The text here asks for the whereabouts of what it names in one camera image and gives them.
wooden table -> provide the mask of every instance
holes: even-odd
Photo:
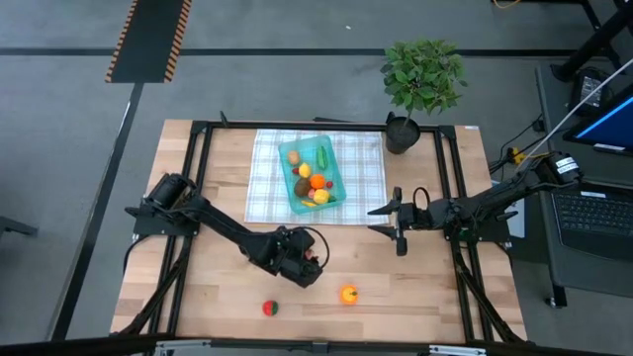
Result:
[[[165,122],[147,191],[163,173],[180,171],[190,127],[191,121]],[[456,131],[466,186],[472,196],[490,188],[488,164],[478,129],[456,127]],[[213,132],[203,195],[238,222],[244,221],[255,134],[256,130]],[[456,194],[448,141],[444,142],[444,151],[451,191]],[[194,157],[194,167],[198,157],[199,152]],[[409,201],[413,189],[423,186],[431,200],[441,198],[432,134],[423,133],[417,144],[403,155],[392,155],[385,150],[384,157],[390,195],[394,186],[400,186],[405,201]],[[261,231],[276,227],[246,225]],[[261,271],[247,262],[232,242],[202,228],[193,244],[177,334],[250,339],[464,342],[455,272],[449,244],[442,232],[408,231],[408,255],[398,257],[392,241],[365,226],[316,228],[327,238],[331,256],[323,274],[306,289]],[[112,322],[113,331],[132,321],[153,293],[165,240],[165,237],[149,238],[132,253]],[[525,337],[506,255],[492,243],[480,243],[478,249],[488,297],[512,330]],[[315,251],[324,256],[318,240]],[[340,303],[338,290],[344,284],[358,287],[358,305]],[[280,304],[274,317],[262,313],[262,303],[267,300]],[[472,296],[470,300],[476,335],[482,337],[477,304]],[[166,328],[170,305],[168,296],[159,330]]]

floor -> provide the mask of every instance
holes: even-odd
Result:
[[[129,5],[5,0],[0,47],[112,47]],[[614,12],[608,1],[592,5],[602,21]],[[576,5],[501,11],[487,0],[198,0],[184,47],[384,47],[424,36],[459,48],[571,49],[591,33]],[[625,31],[613,42],[624,60],[633,55],[630,41]],[[0,242],[0,343],[47,338],[132,91],[104,82],[109,61],[0,56],[0,215],[40,228],[37,237],[5,234]],[[459,106],[414,118],[477,125],[489,160],[497,159],[499,147],[540,113],[536,63],[465,58],[471,85]],[[216,119],[224,110],[230,120],[382,122],[393,108],[380,66],[379,57],[358,56],[182,57],[171,84],[145,85],[69,337],[109,331],[133,226],[123,207],[136,205],[145,188],[163,120]],[[516,143],[536,137],[528,132]],[[514,274],[531,340],[620,354],[633,349],[633,300],[570,291],[570,306],[554,311],[542,302],[545,266],[515,261]]]

red ball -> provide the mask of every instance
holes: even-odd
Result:
[[[279,311],[279,305],[275,301],[266,301],[261,309],[264,311],[265,315],[272,316]]]

toy vegetable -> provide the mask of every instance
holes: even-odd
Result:
[[[343,286],[340,289],[340,300],[346,305],[355,305],[358,302],[358,292],[352,285]]]
[[[288,161],[292,165],[299,164],[299,161],[301,161],[301,158],[299,157],[299,153],[297,151],[288,152]]]
[[[302,176],[303,178],[310,177],[310,173],[311,173],[311,169],[306,162],[302,163],[302,165],[299,166],[299,175]]]
[[[313,200],[317,204],[325,204],[329,200],[329,193],[324,189],[316,189]]]
[[[322,174],[315,174],[310,177],[310,185],[314,189],[321,189],[325,186],[325,177]]]
[[[318,168],[325,170],[327,168],[327,153],[325,152],[325,147],[321,146],[316,151],[316,165]]]
[[[279,305],[275,301],[267,301],[261,306],[264,314],[272,316],[279,311]]]

black desk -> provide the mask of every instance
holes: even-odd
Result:
[[[567,115],[571,96],[571,83],[554,78],[548,63],[536,69],[541,109],[545,128],[550,131]],[[576,120],[567,121],[563,129]],[[633,158],[596,152],[589,145],[564,141],[560,133],[548,141],[550,150],[570,153],[585,172],[585,180],[591,183],[617,187],[633,187]],[[571,287],[600,293],[633,298],[633,263],[625,263],[591,256],[560,242],[554,214],[552,196],[540,193],[526,200],[526,225],[542,226],[532,232],[543,233],[549,256],[549,269],[556,304],[566,303],[561,287]]]

